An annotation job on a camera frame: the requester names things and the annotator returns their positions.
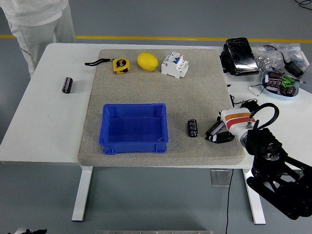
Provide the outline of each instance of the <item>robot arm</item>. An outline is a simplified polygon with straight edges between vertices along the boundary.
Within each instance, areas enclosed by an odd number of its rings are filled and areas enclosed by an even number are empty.
[[[258,127],[259,120],[254,115],[265,107],[273,107],[275,114],[270,121]],[[250,155],[254,156],[252,174],[247,184],[279,211],[291,219],[312,215],[312,167],[288,156],[267,126],[279,115],[272,103],[261,106],[255,101],[242,104],[241,108],[222,110],[217,123],[208,131],[206,139],[214,143],[224,143],[238,137]],[[302,170],[299,175],[286,163]],[[292,180],[285,181],[288,174]]]

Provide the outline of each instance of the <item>small capacitor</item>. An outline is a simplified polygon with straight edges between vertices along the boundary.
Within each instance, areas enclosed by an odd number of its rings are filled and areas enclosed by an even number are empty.
[[[190,137],[197,137],[198,136],[198,128],[197,128],[196,119],[192,118],[189,121],[187,121],[187,128],[188,128]]]
[[[62,92],[65,94],[69,94],[70,89],[72,88],[72,84],[73,84],[73,79],[71,79],[70,77],[66,77],[63,88],[62,88]]]

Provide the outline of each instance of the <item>wire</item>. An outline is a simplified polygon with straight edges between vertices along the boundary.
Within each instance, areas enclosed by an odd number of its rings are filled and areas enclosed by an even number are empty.
[[[259,108],[257,110],[252,112],[250,114],[249,118],[252,118],[258,111],[260,111],[261,109],[263,109],[265,107],[273,107],[274,108],[274,115],[268,122],[266,122],[265,124],[261,125],[260,127],[258,127],[258,123],[256,123],[257,130],[260,130],[260,129],[264,128],[264,127],[267,127],[267,126],[271,125],[275,120],[277,120],[277,117],[279,116],[279,109],[278,109],[277,106],[275,106],[273,103],[264,103],[261,106],[259,106]]]
[[[251,86],[249,86],[248,90],[250,91],[250,88],[254,88],[254,87],[259,86],[259,85],[263,85],[263,84],[251,85]],[[260,94],[254,94],[252,91],[250,91],[250,92],[251,92],[253,95],[255,95],[255,96],[260,96]]]
[[[233,178],[233,172],[234,169],[232,169],[232,175],[230,179],[230,184],[229,184],[229,191],[228,191],[228,205],[227,205],[227,210],[226,210],[226,229],[225,229],[225,234],[228,233],[228,225],[229,225],[229,203],[230,203],[230,188],[231,188],[231,183],[232,183],[232,178]]]
[[[245,103],[245,102],[247,102],[247,101],[251,101],[251,100],[255,100],[256,102],[258,102],[258,100],[255,99],[255,98],[248,99],[248,100],[246,100],[246,101],[242,100],[242,101],[240,101],[240,102],[234,102],[235,97],[234,97],[233,95],[231,95],[231,94],[230,94],[230,98],[231,98],[232,104],[235,104],[235,105],[236,105],[236,104],[243,104],[243,103]]]
[[[297,1],[295,0],[295,2],[297,2],[299,4],[300,7],[302,8],[306,8],[308,10],[312,10],[311,8],[305,7],[306,5],[309,5],[311,3],[312,0],[304,0],[304,1]]]
[[[276,48],[275,48],[274,46],[272,46],[272,45],[264,45],[264,46],[272,47],[272,48],[274,48],[275,50],[277,50],[278,52],[280,52],[278,49],[276,49]],[[283,56],[283,61],[284,61],[284,63],[286,64],[285,57],[284,57],[283,53],[282,53],[282,52],[280,52],[280,53],[282,54],[282,56]]]

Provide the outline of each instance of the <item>orange stripe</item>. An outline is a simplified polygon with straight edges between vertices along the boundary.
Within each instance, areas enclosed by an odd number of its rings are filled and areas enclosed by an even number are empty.
[[[231,115],[228,115],[228,116],[225,116],[225,120],[228,121],[232,118],[241,118],[241,117],[249,117],[250,116],[250,113],[236,113],[236,114],[231,114]]]
[[[227,122],[226,126],[228,129],[230,129],[230,127],[233,124],[237,124],[237,123],[247,123],[248,122],[249,117],[242,117],[242,118],[235,118],[235,119],[231,119],[230,121]]]

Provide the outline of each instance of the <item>table leg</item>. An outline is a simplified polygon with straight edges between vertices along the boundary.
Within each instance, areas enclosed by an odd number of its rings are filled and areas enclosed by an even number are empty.
[[[76,203],[74,207],[72,221],[82,221],[84,215],[84,209],[86,207],[89,185],[92,175],[93,167],[81,166],[82,172],[80,177],[80,183],[78,187]]]
[[[250,207],[253,213],[253,222],[255,224],[266,224],[263,210],[262,210],[261,201],[260,201],[260,196],[252,188],[250,188],[246,182],[247,178],[253,176],[252,171],[248,169],[243,169],[243,173],[245,177],[245,183],[246,183],[246,188],[248,192]]]

